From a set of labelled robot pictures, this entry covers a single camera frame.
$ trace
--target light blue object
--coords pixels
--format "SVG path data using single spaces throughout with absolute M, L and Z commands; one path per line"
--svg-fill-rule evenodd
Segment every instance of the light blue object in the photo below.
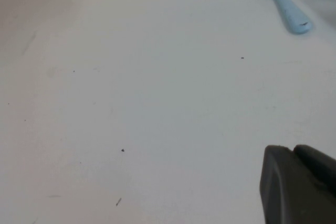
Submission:
M 288 24 L 288 28 L 295 34 L 304 34 L 312 28 L 309 18 L 293 3 L 292 0 L 274 0 Z

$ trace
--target black object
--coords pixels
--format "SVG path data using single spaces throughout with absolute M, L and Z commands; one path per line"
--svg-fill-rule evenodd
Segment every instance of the black object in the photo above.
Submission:
M 336 224 L 336 160 L 307 145 L 267 146 L 260 194 L 266 224 Z

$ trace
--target dark speck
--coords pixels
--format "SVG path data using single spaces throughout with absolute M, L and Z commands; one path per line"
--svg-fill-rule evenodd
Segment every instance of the dark speck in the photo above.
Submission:
M 38 220 L 38 218 L 36 218 L 36 220 L 32 224 L 36 224 L 37 220 Z
M 119 205 L 120 201 L 121 201 L 121 198 L 118 200 L 118 202 L 116 204 L 116 207 Z

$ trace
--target white surface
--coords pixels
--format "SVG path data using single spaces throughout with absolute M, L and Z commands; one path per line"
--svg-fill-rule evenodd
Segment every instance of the white surface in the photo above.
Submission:
M 294 1 L 0 0 L 1 223 L 264 223 L 266 145 L 336 156 L 335 0 Z

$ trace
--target speck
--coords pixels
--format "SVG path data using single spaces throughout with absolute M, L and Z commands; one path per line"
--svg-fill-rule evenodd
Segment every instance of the speck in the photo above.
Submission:
M 120 201 L 121 201 L 121 198 L 118 200 L 118 202 L 116 204 L 116 207 L 119 205 Z

